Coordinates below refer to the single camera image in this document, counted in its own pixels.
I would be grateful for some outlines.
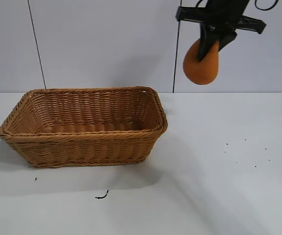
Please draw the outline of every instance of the woven basket rim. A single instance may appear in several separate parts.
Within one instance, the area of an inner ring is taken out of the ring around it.
[[[11,133],[7,129],[9,126],[13,123],[13,120],[16,116],[20,114],[20,111],[24,108],[24,105],[28,101],[28,99],[33,95],[37,93],[59,93],[59,92],[71,92],[71,93],[81,93],[81,92],[107,92],[107,91],[118,91],[118,90],[144,90],[148,92],[152,92],[157,104],[157,107],[160,111],[160,118],[162,119],[161,125],[157,126],[154,129],[144,129],[144,130],[131,130],[131,131],[97,131],[97,132],[58,132],[58,133]],[[116,139],[130,139],[135,137],[151,137],[155,136],[157,134],[163,134],[167,130],[167,118],[165,115],[165,112],[162,108],[158,93],[150,88],[150,87],[119,87],[119,88],[89,88],[89,89],[83,89],[83,88],[64,88],[64,89],[35,89],[31,90],[27,93],[25,93],[19,103],[15,106],[15,108],[11,111],[11,113],[8,115],[6,120],[3,122],[3,124],[0,127],[0,137],[3,139],[13,140],[13,141],[52,141],[53,139],[57,140],[59,138],[60,140],[63,140],[65,138],[73,137],[74,140],[80,140],[83,138],[94,136],[95,138],[98,137],[98,139],[108,139],[108,138],[116,138]]]

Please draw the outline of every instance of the black debris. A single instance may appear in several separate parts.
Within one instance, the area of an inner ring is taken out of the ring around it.
[[[95,197],[96,199],[104,199],[105,197],[107,197],[109,190],[107,190],[106,194],[104,197]]]

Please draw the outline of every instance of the white wall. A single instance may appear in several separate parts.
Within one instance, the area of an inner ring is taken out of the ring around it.
[[[47,88],[172,92],[180,0],[30,0]]]
[[[0,0],[0,92],[43,88],[26,0]]]
[[[258,0],[258,4],[264,8],[273,1]],[[196,2],[183,0],[182,5],[194,6]],[[259,35],[238,30],[236,40],[220,52],[217,79],[206,86],[195,85],[183,73],[184,56],[200,31],[197,23],[181,23],[175,92],[282,92],[282,0],[267,12],[255,9],[252,0],[245,15],[264,20],[265,31]]]
[[[264,7],[272,1],[258,2]],[[30,0],[47,87],[140,85],[172,92],[179,4]],[[263,19],[266,30],[239,30],[220,52],[218,78],[207,86],[191,83],[182,71],[199,25],[181,23],[175,92],[282,92],[282,0],[269,12],[256,10],[251,0],[245,14]],[[43,87],[27,0],[0,0],[0,92]]]

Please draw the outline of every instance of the orange ball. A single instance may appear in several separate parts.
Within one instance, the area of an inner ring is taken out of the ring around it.
[[[218,74],[219,41],[215,42],[206,57],[198,60],[200,39],[197,40],[185,55],[183,70],[187,78],[198,85],[206,85],[215,80]]]

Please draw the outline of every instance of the rectangular basket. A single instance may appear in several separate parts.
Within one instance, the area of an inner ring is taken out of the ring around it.
[[[0,138],[36,167],[123,165],[144,161],[166,129],[151,88],[41,89],[22,97]]]

